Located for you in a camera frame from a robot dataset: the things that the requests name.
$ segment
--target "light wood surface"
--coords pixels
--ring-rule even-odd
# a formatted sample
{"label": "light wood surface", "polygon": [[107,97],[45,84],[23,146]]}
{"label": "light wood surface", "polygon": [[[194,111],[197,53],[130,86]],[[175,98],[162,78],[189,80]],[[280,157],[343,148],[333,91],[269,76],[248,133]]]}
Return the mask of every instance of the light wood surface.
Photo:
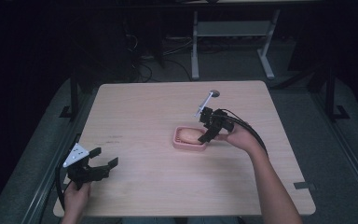
{"label": "light wood surface", "polygon": [[[102,148],[90,166],[118,157],[110,177],[92,184],[86,216],[244,216],[260,215],[255,176],[247,154],[226,142],[212,141],[205,151],[175,149],[178,126],[201,128],[194,117],[207,104],[229,109],[248,121],[266,144],[272,165],[300,214],[315,205],[265,83],[177,82],[102,85],[79,144]],[[57,202],[54,214],[63,212]]]}

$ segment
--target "black wire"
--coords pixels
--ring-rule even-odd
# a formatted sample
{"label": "black wire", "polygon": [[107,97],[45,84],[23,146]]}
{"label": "black wire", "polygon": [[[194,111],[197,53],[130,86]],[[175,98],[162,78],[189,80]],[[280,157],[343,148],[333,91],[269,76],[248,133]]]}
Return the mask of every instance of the black wire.
{"label": "black wire", "polygon": [[155,81],[155,82],[161,82],[160,80],[154,79],[154,78],[150,78],[150,80]]}
{"label": "black wire", "polygon": [[169,50],[163,52],[163,55],[170,55],[170,54],[174,54],[174,53],[179,53],[180,51],[189,49],[189,48],[192,47],[192,42],[193,42],[192,39],[190,39],[189,41],[187,40],[186,42],[184,42],[185,43],[184,45],[179,46],[179,47],[174,48],[174,49],[169,49]]}
{"label": "black wire", "polygon": [[228,113],[232,114],[235,118],[239,119],[239,120],[242,121],[242,122],[245,122],[245,121],[243,121],[240,117],[238,117],[236,114],[234,114],[233,112],[231,112],[230,110],[227,110],[227,109],[221,109],[221,110],[227,111]]}
{"label": "black wire", "polygon": [[[145,65],[145,64],[142,64],[142,63],[140,63],[139,64],[140,66],[143,66],[143,67],[145,67],[147,70],[149,70],[149,76],[148,77],[146,77],[146,81],[143,81],[143,82],[148,82],[148,81],[150,81],[151,79],[152,79],[152,76],[153,76],[153,71],[152,71],[152,69],[149,67],[149,66],[147,66],[147,65]],[[143,75],[142,75],[142,73],[139,71],[139,76],[141,77],[141,79],[142,79],[142,77],[144,77]]]}
{"label": "black wire", "polygon": [[[202,49],[202,45],[208,47],[207,49]],[[217,46],[219,49],[216,49],[216,50],[213,50],[213,46]],[[220,52],[223,52],[223,51],[227,51],[229,50],[229,47],[230,45],[219,39],[219,40],[216,40],[216,39],[207,39],[207,40],[204,40],[204,41],[201,41],[200,42],[200,49],[199,49],[199,52],[200,54],[215,54],[215,53],[220,53]]]}
{"label": "black wire", "polygon": [[191,37],[183,37],[183,40],[179,40],[179,39],[170,39],[168,37],[166,37],[164,40],[167,42],[175,42],[175,43],[179,43],[179,44],[184,44],[188,42],[188,39],[190,39]]}
{"label": "black wire", "polygon": [[57,164],[56,169],[55,169],[55,184],[56,184],[57,195],[58,195],[58,199],[60,200],[62,210],[64,210],[64,211],[65,211],[65,201],[64,201],[64,196],[63,196],[62,187],[61,187],[60,172],[61,172],[61,167],[62,167],[63,163],[65,162],[66,158],[68,157],[69,153],[70,153],[70,151],[65,153],[65,155],[61,158],[60,162]]}
{"label": "black wire", "polygon": [[176,63],[178,64],[179,66],[181,66],[183,68],[183,70],[185,70],[186,74],[187,74],[187,77],[188,77],[188,80],[189,81],[193,81],[193,78],[191,78],[191,75],[187,72],[186,68],[179,62],[176,62],[176,61],[173,61],[173,60],[169,60],[169,59],[164,59],[165,62],[170,62],[170,63]]}
{"label": "black wire", "polygon": [[63,191],[63,193],[66,192],[66,190],[68,189],[69,185],[70,185],[72,182],[73,182],[72,180],[69,180],[69,183],[66,185],[65,190]]}
{"label": "black wire", "polygon": [[209,50],[212,50],[212,45],[210,44],[207,44],[207,40],[202,40],[202,41],[197,41],[198,42],[198,45],[197,45],[197,48],[198,48],[198,52],[199,53],[202,53],[202,54],[207,54],[206,52],[209,51]]}
{"label": "black wire", "polygon": [[211,117],[216,117],[216,118],[222,118],[222,119],[228,119],[231,121],[236,122],[237,124],[239,124],[242,128],[244,128],[245,130],[247,130],[258,142],[258,144],[260,144],[260,146],[266,151],[266,154],[268,155],[269,153],[267,152],[266,149],[266,145],[264,144],[263,140],[261,139],[260,135],[258,135],[258,133],[255,131],[255,129],[253,129],[249,124],[247,124],[245,121],[241,120],[241,119],[235,119],[232,118],[230,116],[226,116],[226,115],[211,115]]}

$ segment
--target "white stand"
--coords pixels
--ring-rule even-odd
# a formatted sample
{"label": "white stand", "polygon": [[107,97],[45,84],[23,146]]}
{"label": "white stand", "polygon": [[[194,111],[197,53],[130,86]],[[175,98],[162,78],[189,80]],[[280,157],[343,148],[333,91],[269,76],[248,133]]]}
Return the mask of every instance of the white stand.
{"label": "white stand", "polygon": [[76,143],[62,166],[63,168],[66,168],[74,164],[75,162],[87,157],[89,154],[90,153],[85,148]]}
{"label": "white stand", "polygon": [[262,49],[259,49],[258,56],[263,65],[268,79],[275,78],[267,59],[269,43],[274,34],[275,26],[280,14],[277,9],[274,12],[271,21],[198,21],[198,12],[194,12],[193,24],[193,51],[191,52],[191,72],[192,78],[200,78],[199,59],[197,55],[197,38],[198,36],[250,36],[264,35],[266,43]]}

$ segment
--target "pink tray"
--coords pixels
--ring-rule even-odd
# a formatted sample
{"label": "pink tray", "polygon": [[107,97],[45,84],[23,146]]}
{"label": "pink tray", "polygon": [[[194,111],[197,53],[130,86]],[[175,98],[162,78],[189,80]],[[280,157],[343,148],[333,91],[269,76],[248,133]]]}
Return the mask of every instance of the pink tray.
{"label": "pink tray", "polygon": [[191,151],[203,151],[206,148],[206,143],[202,144],[202,145],[195,145],[195,144],[189,144],[186,142],[182,142],[179,139],[179,133],[182,129],[194,129],[194,130],[198,130],[201,131],[203,133],[205,133],[205,130],[203,129],[199,129],[199,128],[192,128],[192,127],[177,127],[175,130],[175,133],[173,135],[173,147],[177,148],[177,149],[185,149],[185,150],[191,150]]}

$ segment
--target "human hand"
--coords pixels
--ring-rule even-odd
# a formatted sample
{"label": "human hand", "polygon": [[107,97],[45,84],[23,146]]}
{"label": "human hand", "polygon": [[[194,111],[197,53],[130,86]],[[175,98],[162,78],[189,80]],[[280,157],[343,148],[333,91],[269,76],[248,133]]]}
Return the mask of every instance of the human hand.
{"label": "human hand", "polygon": [[248,154],[264,150],[255,137],[237,123],[234,123],[231,133],[220,133],[214,140],[227,141],[232,146],[240,148]]}
{"label": "human hand", "polygon": [[71,182],[64,193],[65,214],[62,224],[79,223],[83,217],[83,210],[89,201],[91,194],[91,182],[83,184],[77,190],[76,183]]}

